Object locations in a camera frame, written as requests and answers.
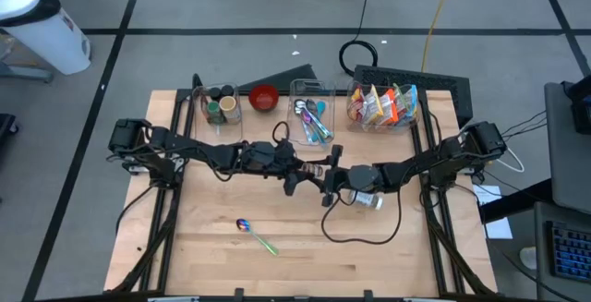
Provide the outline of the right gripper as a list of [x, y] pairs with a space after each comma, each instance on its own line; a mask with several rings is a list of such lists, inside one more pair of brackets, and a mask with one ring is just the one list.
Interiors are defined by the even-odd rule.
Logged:
[[[329, 171], [341, 169], [339, 162], [343, 156], [342, 145], [332, 145], [331, 153], [325, 158], [325, 166]], [[369, 165], [354, 165], [351, 168], [341, 170], [334, 182], [333, 177], [327, 177], [320, 186], [322, 195], [321, 206], [329, 208], [333, 204], [334, 190], [350, 189], [367, 193], [375, 193], [383, 186], [380, 171]]]

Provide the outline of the herb jar white lid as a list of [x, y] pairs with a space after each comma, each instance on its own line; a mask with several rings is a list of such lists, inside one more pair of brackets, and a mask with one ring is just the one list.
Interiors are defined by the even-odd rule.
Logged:
[[383, 204], [382, 196], [379, 194], [369, 194], [356, 190], [351, 190], [349, 192], [348, 201], [352, 204], [362, 205], [376, 211], [378, 211]]

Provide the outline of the spoon with black handle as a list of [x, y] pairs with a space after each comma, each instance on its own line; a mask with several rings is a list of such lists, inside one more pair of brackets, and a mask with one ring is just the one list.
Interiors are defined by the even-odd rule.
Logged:
[[316, 112], [317, 112], [317, 103], [316, 103], [315, 101], [311, 100], [311, 99], [308, 99], [308, 100], [306, 101], [306, 104], [307, 104], [307, 109], [308, 109], [308, 111], [309, 111], [309, 114], [310, 114], [310, 115], [314, 115], [314, 116], [315, 116], [315, 118], [316, 118], [316, 121], [314, 121], [313, 119], [310, 119], [310, 122], [309, 122], [309, 124], [310, 124], [312, 127], [314, 127], [316, 131], [318, 131], [318, 132], [319, 132], [319, 134], [320, 134], [320, 135], [321, 135], [321, 136], [322, 136], [322, 137], [325, 139], [325, 142], [327, 142], [327, 141], [331, 141], [331, 140], [333, 139], [333, 133], [330, 131], [330, 132], [329, 132], [329, 135], [328, 135], [328, 136], [326, 136], [326, 135], [325, 135], [325, 133], [324, 133], [324, 131], [323, 131], [323, 130], [322, 130], [320, 127], [319, 127], [319, 122], [321, 122], [321, 120], [319, 120], [319, 119], [316, 117]]

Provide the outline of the teal silicone spoon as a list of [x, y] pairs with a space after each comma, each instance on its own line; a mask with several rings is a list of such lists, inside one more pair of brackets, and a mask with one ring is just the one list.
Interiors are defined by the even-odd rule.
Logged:
[[[324, 113], [326, 109], [326, 103], [324, 101], [318, 101], [317, 102], [317, 112], [316, 112], [316, 117], [321, 120], [322, 118], [322, 114]], [[319, 134], [318, 131], [315, 131], [312, 137], [314, 142], [318, 142], [320, 144], [324, 144], [325, 143], [325, 139]]]

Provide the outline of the roast beef ramen packet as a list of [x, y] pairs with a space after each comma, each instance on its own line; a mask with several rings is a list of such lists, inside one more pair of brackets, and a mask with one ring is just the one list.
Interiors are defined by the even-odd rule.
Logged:
[[363, 118], [365, 98], [360, 87], [355, 88], [347, 105], [347, 115], [353, 121], [360, 122]]

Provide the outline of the iridescent spoon green handle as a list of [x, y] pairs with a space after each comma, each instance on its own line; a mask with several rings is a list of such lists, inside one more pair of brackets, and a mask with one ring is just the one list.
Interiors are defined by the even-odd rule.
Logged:
[[240, 218], [236, 220], [235, 224], [238, 230], [249, 233], [251, 236], [257, 239], [273, 256], [279, 255], [277, 248], [254, 232], [248, 220]]

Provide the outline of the yellow ramen noodle packet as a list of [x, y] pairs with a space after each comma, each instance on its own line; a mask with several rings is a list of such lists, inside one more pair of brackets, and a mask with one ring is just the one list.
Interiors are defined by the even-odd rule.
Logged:
[[365, 126], [372, 125], [379, 118], [383, 117], [380, 96], [374, 85], [372, 85], [369, 92], [364, 95], [364, 107], [365, 110], [362, 117], [362, 123]]

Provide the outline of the orange ramen noodle packet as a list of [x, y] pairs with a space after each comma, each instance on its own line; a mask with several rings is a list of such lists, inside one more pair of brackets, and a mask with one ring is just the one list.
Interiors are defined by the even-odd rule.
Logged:
[[394, 89], [388, 89], [381, 97], [380, 104], [383, 115], [380, 120], [381, 125], [390, 125], [398, 122], [398, 112], [395, 101]]

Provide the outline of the beige lid jar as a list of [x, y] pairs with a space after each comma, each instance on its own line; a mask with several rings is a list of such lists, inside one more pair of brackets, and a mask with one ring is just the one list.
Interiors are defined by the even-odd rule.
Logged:
[[219, 101], [219, 105], [225, 120], [229, 124], [237, 124], [241, 121], [238, 103], [233, 96], [223, 96]]

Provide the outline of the green lid spice jar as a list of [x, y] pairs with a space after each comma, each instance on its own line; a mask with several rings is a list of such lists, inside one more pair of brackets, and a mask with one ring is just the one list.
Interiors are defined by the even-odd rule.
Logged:
[[207, 121], [212, 125], [221, 125], [224, 122], [224, 117], [220, 105], [216, 101], [211, 101], [206, 104]]

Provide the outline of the blue ramen noodle packet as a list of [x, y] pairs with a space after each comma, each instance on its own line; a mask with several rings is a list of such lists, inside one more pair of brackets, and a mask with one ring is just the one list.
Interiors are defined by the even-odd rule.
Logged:
[[409, 85], [404, 88], [404, 105], [405, 113], [403, 122], [407, 125], [411, 125], [416, 120], [417, 112], [417, 88], [416, 85]]

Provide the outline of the black wedge panel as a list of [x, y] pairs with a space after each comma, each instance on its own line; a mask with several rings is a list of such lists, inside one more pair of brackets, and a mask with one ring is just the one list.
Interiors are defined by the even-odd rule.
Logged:
[[254, 80], [249, 83], [240, 85], [239, 91], [242, 95], [248, 94], [259, 85], [271, 85], [278, 92], [284, 93], [290, 90], [290, 84], [296, 79], [316, 79], [316, 74], [313, 71], [311, 64], [297, 66], [286, 71], [267, 76], [262, 79]]

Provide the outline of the white paper sheet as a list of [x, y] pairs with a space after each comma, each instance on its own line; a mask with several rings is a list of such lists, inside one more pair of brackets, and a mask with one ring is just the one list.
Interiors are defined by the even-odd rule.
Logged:
[[[500, 189], [497, 186], [473, 185], [473, 190], [476, 193], [477, 203], [479, 206], [486, 205], [494, 200], [502, 198]], [[513, 239], [513, 233], [507, 218], [502, 218], [497, 221], [487, 223], [486, 232], [488, 233], [488, 237], [490, 239]]]

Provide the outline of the white computer mouse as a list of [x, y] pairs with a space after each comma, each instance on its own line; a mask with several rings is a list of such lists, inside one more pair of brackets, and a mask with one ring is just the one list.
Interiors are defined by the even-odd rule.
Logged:
[[535, 271], [537, 269], [537, 248], [522, 248], [519, 251], [519, 259], [528, 270]]

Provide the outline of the grey metal stand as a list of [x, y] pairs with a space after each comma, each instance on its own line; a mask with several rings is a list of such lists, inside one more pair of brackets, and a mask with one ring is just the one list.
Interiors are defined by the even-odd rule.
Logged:
[[16, 38], [0, 30], [0, 78], [39, 80], [43, 83], [51, 83], [54, 75], [46, 68], [38, 66], [36, 62], [24, 62], [9, 64], [6, 60], [16, 50], [24, 45]]

